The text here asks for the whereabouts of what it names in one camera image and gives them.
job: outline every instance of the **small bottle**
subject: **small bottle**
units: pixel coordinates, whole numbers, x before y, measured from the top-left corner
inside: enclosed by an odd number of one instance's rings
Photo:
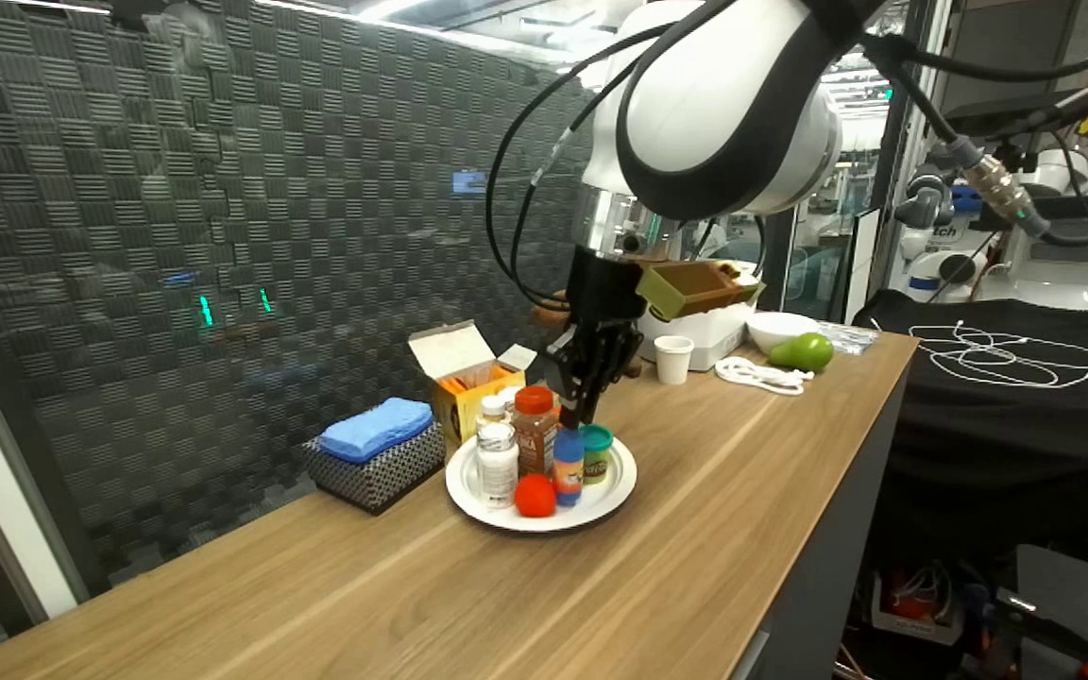
[[[546,384],[526,384],[515,391],[515,443],[517,443],[517,473],[546,473],[551,435],[554,435],[554,398]]]
[[[587,460],[582,430],[559,430],[554,447],[551,447],[554,506],[578,506],[578,500],[582,500],[582,460]]]
[[[582,443],[587,443],[582,479],[595,482],[607,474],[607,466],[612,466],[612,430],[587,424]]]
[[[472,473],[486,502],[511,502],[517,482],[517,447],[511,424],[475,428]]]
[[[506,403],[506,410],[515,406],[520,384],[498,387],[498,401]]]
[[[498,391],[478,398],[475,428],[482,424],[511,424],[511,406]]]

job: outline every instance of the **white bottle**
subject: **white bottle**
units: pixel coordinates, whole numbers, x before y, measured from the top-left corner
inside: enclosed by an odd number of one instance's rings
[[[478,398],[475,428],[482,424],[511,424],[511,406],[498,391]]]
[[[517,482],[517,447],[511,424],[475,428],[472,443],[472,488],[486,502],[511,502]]]

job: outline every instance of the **lime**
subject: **lime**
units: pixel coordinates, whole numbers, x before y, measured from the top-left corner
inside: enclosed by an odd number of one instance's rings
[[[820,372],[833,357],[833,343],[823,333],[803,333],[767,352],[772,366]]]

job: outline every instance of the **blue cap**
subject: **blue cap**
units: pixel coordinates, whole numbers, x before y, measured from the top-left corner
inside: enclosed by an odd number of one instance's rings
[[[587,458],[587,437],[582,430],[559,430],[551,443],[554,460],[582,460]]]

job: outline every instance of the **cardboard box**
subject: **cardboard box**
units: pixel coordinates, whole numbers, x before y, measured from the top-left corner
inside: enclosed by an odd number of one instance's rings
[[[448,437],[448,448],[472,437],[478,398],[520,387],[526,371],[536,357],[517,343],[495,357],[490,343],[472,321],[423,327],[408,337],[408,348],[430,376],[430,406]]]

